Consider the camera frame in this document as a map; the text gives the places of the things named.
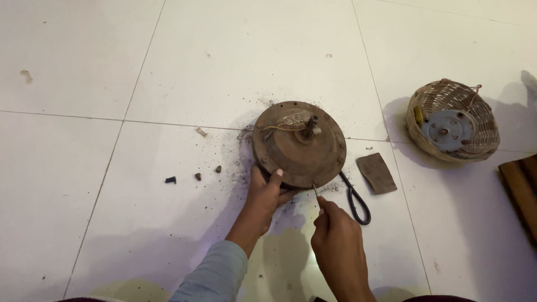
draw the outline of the light blue sleeve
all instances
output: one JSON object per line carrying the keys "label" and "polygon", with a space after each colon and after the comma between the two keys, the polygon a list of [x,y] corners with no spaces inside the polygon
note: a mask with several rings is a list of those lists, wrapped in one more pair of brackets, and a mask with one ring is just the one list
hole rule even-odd
{"label": "light blue sleeve", "polygon": [[232,302],[248,268],[243,249],[231,241],[213,245],[169,302]]}

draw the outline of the maroon cloth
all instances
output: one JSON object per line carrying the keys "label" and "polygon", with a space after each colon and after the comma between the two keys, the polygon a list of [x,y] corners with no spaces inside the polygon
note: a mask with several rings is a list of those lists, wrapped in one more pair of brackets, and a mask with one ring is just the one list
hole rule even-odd
{"label": "maroon cloth", "polygon": [[410,298],[403,302],[475,302],[455,296],[419,296]]}
{"label": "maroon cloth", "polygon": [[[91,299],[91,298],[73,298],[67,300],[61,300],[59,302],[102,302],[101,300]],[[317,297],[315,302],[326,302],[323,299]],[[473,300],[468,300],[455,296],[420,296],[410,298],[403,302],[475,302]]]}

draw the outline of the tile floor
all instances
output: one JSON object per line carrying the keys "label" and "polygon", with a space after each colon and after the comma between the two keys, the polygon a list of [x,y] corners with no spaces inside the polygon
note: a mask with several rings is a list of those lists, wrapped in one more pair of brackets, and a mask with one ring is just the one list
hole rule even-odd
{"label": "tile floor", "polygon": [[[0,299],[166,301],[244,202],[248,126],[300,100],[349,138],[378,301],[537,300],[537,254],[496,168],[537,152],[537,89],[521,80],[537,75],[536,13],[529,0],[4,1]],[[406,135],[410,95],[443,77],[483,85],[502,137],[489,160],[440,162]],[[397,191],[372,195],[359,173],[375,152]],[[349,211],[344,189],[321,190]],[[309,245],[316,213],[311,192],[277,210],[239,300],[335,301]]]}

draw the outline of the wooden board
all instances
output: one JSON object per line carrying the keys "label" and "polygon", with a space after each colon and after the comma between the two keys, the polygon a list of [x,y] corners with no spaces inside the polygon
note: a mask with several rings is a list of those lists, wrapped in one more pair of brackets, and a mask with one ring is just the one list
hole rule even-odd
{"label": "wooden board", "polygon": [[498,168],[522,226],[537,247],[537,155]]}

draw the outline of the yellow wire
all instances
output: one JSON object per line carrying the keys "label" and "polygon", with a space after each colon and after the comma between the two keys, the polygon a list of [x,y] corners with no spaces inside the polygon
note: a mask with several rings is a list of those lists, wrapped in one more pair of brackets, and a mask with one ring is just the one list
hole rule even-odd
{"label": "yellow wire", "polygon": [[263,128],[263,130],[266,130],[266,129],[269,129],[269,128],[279,129],[279,130],[283,130],[283,131],[300,131],[300,130],[306,129],[306,127],[300,128],[300,129],[284,129],[284,128],[280,128],[280,127],[276,127],[276,126],[269,126],[269,127]]}
{"label": "yellow wire", "polygon": [[294,118],[285,118],[284,120],[286,120],[286,119],[292,120],[293,122],[295,122],[295,123],[299,124],[300,126],[302,126],[302,128],[300,128],[300,129],[285,129],[285,128],[280,128],[280,127],[276,127],[276,126],[268,126],[268,127],[263,128],[262,130],[267,130],[269,128],[273,128],[273,129],[278,129],[278,130],[283,130],[283,131],[301,131],[301,130],[306,129],[306,125],[303,122],[297,121]]}

